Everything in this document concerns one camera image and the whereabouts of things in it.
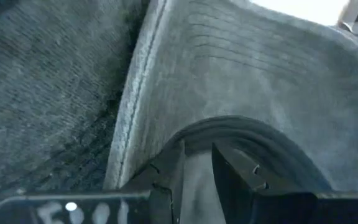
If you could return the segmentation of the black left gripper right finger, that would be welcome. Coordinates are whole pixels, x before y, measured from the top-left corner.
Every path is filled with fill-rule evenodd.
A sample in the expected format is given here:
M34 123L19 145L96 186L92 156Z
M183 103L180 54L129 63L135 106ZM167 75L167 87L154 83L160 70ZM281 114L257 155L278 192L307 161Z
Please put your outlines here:
M257 171L260 166L221 143L212 145L214 182L227 224L246 224L252 219L254 194L269 185Z

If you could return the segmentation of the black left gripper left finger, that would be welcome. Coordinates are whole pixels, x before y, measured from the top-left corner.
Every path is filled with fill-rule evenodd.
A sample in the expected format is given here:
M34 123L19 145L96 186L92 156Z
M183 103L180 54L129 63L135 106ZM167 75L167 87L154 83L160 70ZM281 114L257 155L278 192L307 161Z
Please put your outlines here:
M166 146L149 163L157 172L151 182L147 214L148 224L179 224L185 169L185 142Z

